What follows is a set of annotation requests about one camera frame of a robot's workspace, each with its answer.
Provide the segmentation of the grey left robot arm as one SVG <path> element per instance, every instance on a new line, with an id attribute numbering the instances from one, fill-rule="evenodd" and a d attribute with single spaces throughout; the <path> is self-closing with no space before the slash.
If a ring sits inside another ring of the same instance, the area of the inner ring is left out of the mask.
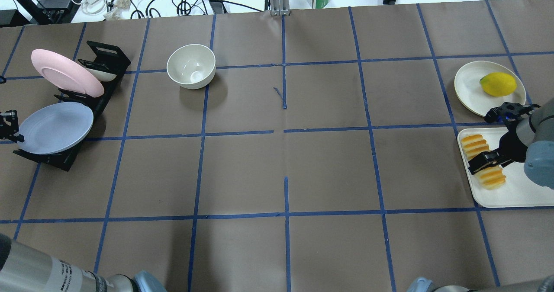
<path id="1" fill-rule="evenodd" d="M 81 103 L 58 103 L 36 111 L 21 125 L 16 110 L 1 114 L 1 137 L 38 153 L 68 149 L 88 134 L 92 110 Z M 164 292 L 150 273 L 133 278 L 117 274 L 104 278 L 42 251 L 1 235 L 3 292 Z"/>

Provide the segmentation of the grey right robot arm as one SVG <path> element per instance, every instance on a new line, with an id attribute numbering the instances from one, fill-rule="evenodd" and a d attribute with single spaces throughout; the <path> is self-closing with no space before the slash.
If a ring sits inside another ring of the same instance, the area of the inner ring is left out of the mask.
<path id="1" fill-rule="evenodd" d="M 469 160 L 469 172 L 476 174 L 486 167 L 523 163 L 524 173 L 529 180 L 553 189 L 553 107 L 552 98 L 542 106 L 505 102 L 491 108 L 485 115 L 485 121 L 492 123 L 502 120 L 507 132 L 500 138 L 497 149 L 477 154 Z M 418 277 L 410 284 L 407 292 L 552 292 L 553 285 L 553 275 L 479 290 L 462 286 L 436 286 L 431 280 Z"/>

